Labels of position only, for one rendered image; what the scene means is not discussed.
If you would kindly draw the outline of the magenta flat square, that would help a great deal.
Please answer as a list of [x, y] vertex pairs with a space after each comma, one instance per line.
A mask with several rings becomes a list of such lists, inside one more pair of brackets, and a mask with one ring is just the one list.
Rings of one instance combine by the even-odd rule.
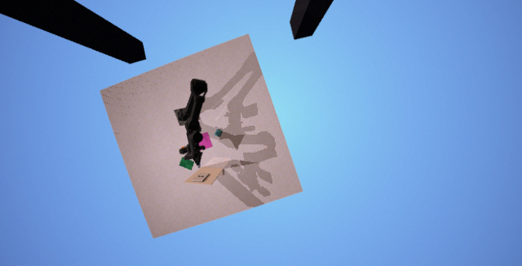
[[203, 133], [202, 136], [203, 136], [203, 138], [202, 138], [203, 141], [199, 145], [200, 146], [204, 145], [205, 149], [212, 147], [208, 133], [207, 132]]

